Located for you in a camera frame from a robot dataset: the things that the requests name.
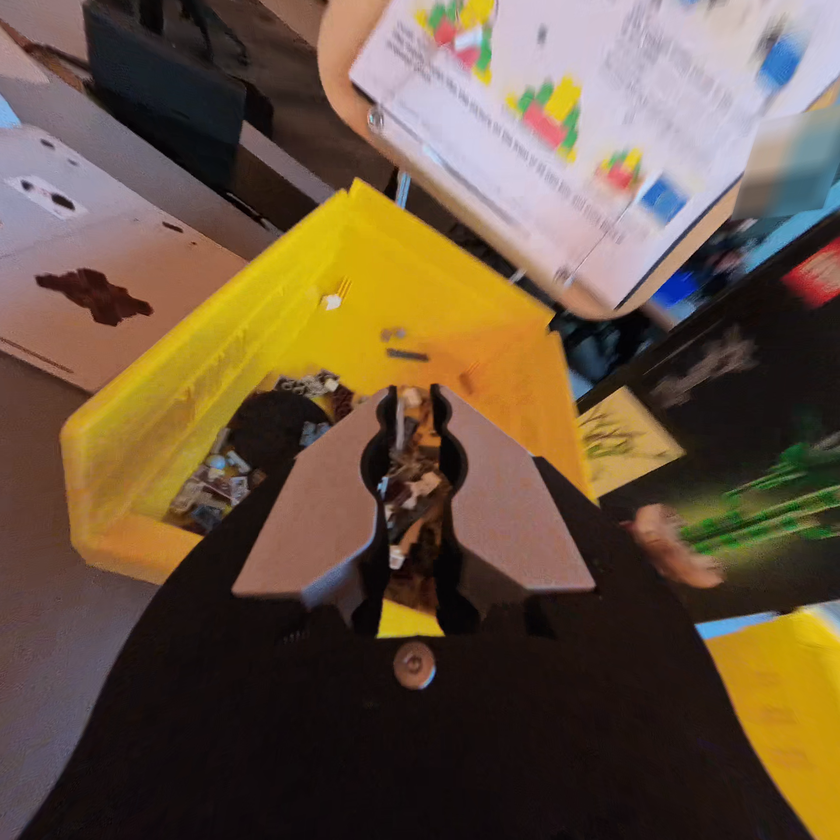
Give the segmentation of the grey desk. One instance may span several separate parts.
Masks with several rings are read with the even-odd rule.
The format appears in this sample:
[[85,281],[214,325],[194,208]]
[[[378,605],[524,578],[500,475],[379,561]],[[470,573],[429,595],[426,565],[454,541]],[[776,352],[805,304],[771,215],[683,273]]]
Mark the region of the grey desk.
[[[243,259],[277,237],[48,70],[2,79],[18,117],[80,151]],[[156,592],[84,564],[70,545],[59,432],[73,386],[2,355],[1,834],[16,838],[64,768],[114,659]]]

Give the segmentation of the pile of toy bricks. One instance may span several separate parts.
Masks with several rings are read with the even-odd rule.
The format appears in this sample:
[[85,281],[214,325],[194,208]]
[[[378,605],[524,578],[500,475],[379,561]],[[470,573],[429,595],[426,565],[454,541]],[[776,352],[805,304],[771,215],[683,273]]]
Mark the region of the pile of toy bricks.
[[[267,383],[252,394],[269,391],[306,396],[328,415],[330,428],[315,430],[306,423],[302,450],[365,401],[365,396],[357,395],[337,374],[326,370],[298,378],[271,374]],[[431,392],[416,385],[398,385],[396,399],[395,430],[388,434],[388,466],[377,486],[384,505],[390,553],[391,572],[385,597],[431,616],[438,606],[434,562],[442,542],[445,503],[451,486],[439,464],[440,437],[434,427]],[[279,474],[280,469],[268,476],[237,456],[227,442],[232,417],[219,429],[201,463],[174,494],[164,514],[166,523],[204,537],[264,480]]]

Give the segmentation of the instruction booklet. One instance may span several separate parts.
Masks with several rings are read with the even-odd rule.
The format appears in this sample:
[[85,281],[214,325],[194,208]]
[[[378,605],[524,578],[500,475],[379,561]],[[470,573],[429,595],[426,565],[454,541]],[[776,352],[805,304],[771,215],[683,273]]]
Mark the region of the instruction booklet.
[[2,129],[3,353],[94,393],[245,264],[42,129]]

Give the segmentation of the black toy set box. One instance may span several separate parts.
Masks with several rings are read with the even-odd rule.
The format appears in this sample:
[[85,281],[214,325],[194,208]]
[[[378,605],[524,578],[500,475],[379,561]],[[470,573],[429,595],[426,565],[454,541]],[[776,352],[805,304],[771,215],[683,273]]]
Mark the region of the black toy set box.
[[579,402],[632,396],[682,450],[601,505],[675,513],[710,562],[670,583],[697,622],[838,600],[838,236],[835,213]]

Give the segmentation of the yellow plastic parts bin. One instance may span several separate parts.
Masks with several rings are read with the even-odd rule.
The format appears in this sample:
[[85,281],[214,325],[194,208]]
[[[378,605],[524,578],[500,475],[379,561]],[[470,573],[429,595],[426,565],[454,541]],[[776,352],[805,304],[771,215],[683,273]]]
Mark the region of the yellow plastic parts bin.
[[764,768],[814,838],[839,838],[838,602],[706,645]]
[[[342,306],[324,311],[337,293]],[[373,188],[329,199],[62,429],[70,539],[153,583],[199,538],[164,521],[217,432],[269,375],[328,369],[357,395],[444,385],[590,493],[551,311]]]

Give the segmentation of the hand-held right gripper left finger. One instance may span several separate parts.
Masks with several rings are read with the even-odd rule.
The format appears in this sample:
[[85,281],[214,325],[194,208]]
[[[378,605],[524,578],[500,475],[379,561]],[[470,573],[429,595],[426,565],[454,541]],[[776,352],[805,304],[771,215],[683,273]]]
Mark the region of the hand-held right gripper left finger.
[[374,637],[390,572],[383,503],[396,388],[370,396],[295,458],[231,593],[333,606],[357,633]]

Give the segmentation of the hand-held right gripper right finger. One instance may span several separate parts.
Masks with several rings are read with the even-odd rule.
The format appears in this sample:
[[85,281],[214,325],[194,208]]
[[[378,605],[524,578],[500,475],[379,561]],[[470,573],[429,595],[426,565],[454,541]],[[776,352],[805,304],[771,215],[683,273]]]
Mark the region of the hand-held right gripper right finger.
[[431,394],[451,486],[434,562],[442,631],[474,633],[493,611],[536,597],[594,593],[534,457],[448,387],[434,385]]

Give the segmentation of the black electronic box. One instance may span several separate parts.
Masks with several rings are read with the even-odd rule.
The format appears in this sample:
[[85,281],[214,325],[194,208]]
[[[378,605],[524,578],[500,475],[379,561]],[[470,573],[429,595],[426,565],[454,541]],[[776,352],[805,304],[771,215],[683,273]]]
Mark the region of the black electronic box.
[[215,60],[211,24],[247,51],[206,2],[175,2],[198,31],[193,48],[172,42],[172,2],[84,2],[94,91],[113,115],[216,193],[235,178],[247,88]]

